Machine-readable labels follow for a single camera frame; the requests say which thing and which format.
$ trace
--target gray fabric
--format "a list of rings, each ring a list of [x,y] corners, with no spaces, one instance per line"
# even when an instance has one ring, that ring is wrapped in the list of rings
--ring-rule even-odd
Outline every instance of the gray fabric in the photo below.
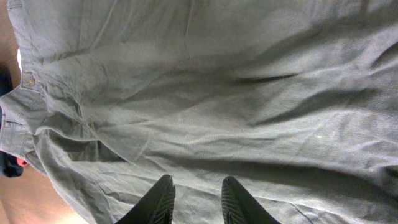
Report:
[[[175,223],[235,176],[281,223],[398,222],[398,2],[9,1],[0,148],[90,223],[163,174]]]

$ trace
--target button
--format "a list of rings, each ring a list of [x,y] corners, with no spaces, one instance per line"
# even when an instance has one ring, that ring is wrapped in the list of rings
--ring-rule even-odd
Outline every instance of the button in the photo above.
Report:
[[[31,78],[30,80],[28,80],[27,81],[27,83],[30,85],[30,86],[34,86],[35,85],[35,79],[34,78]]]

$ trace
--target wooden floor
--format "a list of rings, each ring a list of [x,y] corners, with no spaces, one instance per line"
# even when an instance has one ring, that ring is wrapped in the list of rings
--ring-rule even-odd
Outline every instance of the wooden floor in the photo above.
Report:
[[[7,14],[7,1],[0,0],[0,67],[11,73],[12,84],[21,79],[17,62],[18,45]],[[48,178],[31,166],[22,177],[0,176],[0,224],[86,223],[56,193]]]

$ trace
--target floor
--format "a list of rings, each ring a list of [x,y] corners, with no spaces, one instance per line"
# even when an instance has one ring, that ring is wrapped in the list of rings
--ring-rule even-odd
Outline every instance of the floor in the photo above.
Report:
[[[21,79],[17,62],[18,44],[7,14],[7,0],[0,0],[0,67],[10,71],[12,84]],[[31,166],[21,177],[0,176],[0,223],[86,223],[56,193],[48,178]]]

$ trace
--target red object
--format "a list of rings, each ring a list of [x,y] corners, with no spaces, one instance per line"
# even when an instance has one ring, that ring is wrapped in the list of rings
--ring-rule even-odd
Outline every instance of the red object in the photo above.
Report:
[[[27,163],[25,160],[20,159],[20,158],[17,158],[17,163],[18,163],[18,165],[20,165],[21,167],[25,167],[25,166],[28,165],[28,163]]]

